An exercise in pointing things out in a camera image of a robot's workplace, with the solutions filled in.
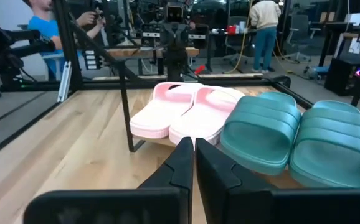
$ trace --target yellow cable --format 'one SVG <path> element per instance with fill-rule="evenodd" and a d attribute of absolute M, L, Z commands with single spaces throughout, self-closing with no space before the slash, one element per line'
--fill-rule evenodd
<path fill-rule="evenodd" d="M 247 23 L 245 25 L 247 28 L 248 28 L 249 19 L 250 19 L 250 9 L 252 8 L 252 3 L 253 3 L 253 1 L 249 2 L 249 13 L 248 13 L 248 18 L 247 18 Z M 237 64 L 235 65 L 235 67 L 231 71 L 224 72 L 225 74 L 234 72 L 237 69 L 238 65 L 240 64 L 240 61 L 241 61 L 241 58 L 242 58 L 242 52 L 244 51 L 244 43 L 245 43 L 246 35 L 247 35 L 247 32 L 244 31 L 244 35 L 242 37 L 242 47 L 241 47 L 241 51 L 240 51 L 240 57 L 238 58 Z"/>

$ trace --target jeans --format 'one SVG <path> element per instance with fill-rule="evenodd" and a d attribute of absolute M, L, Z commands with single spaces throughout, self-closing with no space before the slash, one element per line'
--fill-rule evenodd
<path fill-rule="evenodd" d="M 277 27 L 268 27 L 260 29 L 256 33 L 255 43 L 255 61 L 253 63 L 254 70 L 260 70 L 260 57 L 264 52 L 263 68 L 268 70 L 270 62 L 272 61 L 272 51 L 275 45 L 277 36 Z"/>

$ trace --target slide sandal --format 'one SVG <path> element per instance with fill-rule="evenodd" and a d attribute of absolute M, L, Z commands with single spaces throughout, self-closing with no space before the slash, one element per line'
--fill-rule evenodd
<path fill-rule="evenodd" d="M 329 108 L 334 110 L 348 111 L 350 113 L 360 114 L 360 110 L 355 106 L 334 100 L 321 100 L 313 105 L 313 108 Z"/>
<path fill-rule="evenodd" d="M 293 100 L 286 99 L 291 96 L 277 95 L 274 100 L 274 95 L 241 98 L 220 137 L 223 152 L 244 167 L 267 175 L 285 169 L 301 119 Z"/>
<path fill-rule="evenodd" d="M 232 88 L 204 86 L 194 99 L 194 106 L 169 128 L 169 139 L 177 144 L 183 137 L 204 138 L 212 145 L 219 142 L 224 122 L 244 94 Z"/>
<path fill-rule="evenodd" d="M 130 119 L 131 133 L 144 138 L 164 138 L 171 123 L 192 107 L 200 83 L 164 82 L 155 86 L 153 99 Z"/>
<path fill-rule="evenodd" d="M 360 187 L 360 114 L 327 108 L 305 112 L 289 170 L 307 187 Z"/>
<path fill-rule="evenodd" d="M 279 101 L 282 103 L 288 103 L 292 106 L 296 106 L 296 100 L 288 94 L 280 93 L 277 91 L 268 91 L 257 95 L 258 97 Z"/>

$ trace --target cable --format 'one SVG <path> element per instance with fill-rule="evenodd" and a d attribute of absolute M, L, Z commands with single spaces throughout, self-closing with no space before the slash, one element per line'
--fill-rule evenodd
<path fill-rule="evenodd" d="M 34 83 L 37 83 L 37 80 L 36 80 L 34 77 L 30 76 L 27 72 L 25 72 L 25 70 L 24 70 L 23 68 L 20 68 L 20 70 L 21 70 L 27 77 L 29 77 Z"/>

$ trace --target man in blue shirt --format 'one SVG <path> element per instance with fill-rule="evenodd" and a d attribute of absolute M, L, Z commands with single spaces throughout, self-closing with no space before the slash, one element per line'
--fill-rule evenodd
<path fill-rule="evenodd" d="M 58 30 L 57 21 L 52 19 L 52 0 L 23 0 L 33 11 L 34 16 L 30 19 L 28 23 L 28 29 L 35 29 L 40 31 L 40 33 L 46 38 L 50 38 L 55 44 L 55 52 L 53 53 L 43 53 L 42 55 L 51 55 L 51 54 L 62 54 L 62 43 L 60 39 L 60 34 Z M 87 35 L 91 38 L 97 36 L 104 26 L 104 19 L 102 19 L 96 12 L 85 12 L 83 13 L 76 21 L 80 26 L 85 26 L 88 24 L 93 24 L 97 18 L 97 24 L 93 29 L 87 32 Z M 64 61 L 62 58 L 60 60 L 60 70 L 64 69 Z M 55 74 L 57 72 L 57 67 L 54 59 L 45 59 L 47 66 L 50 68 L 50 71 L 54 74 L 53 76 L 49 75 L 49 79 L 55 80 Z"/>

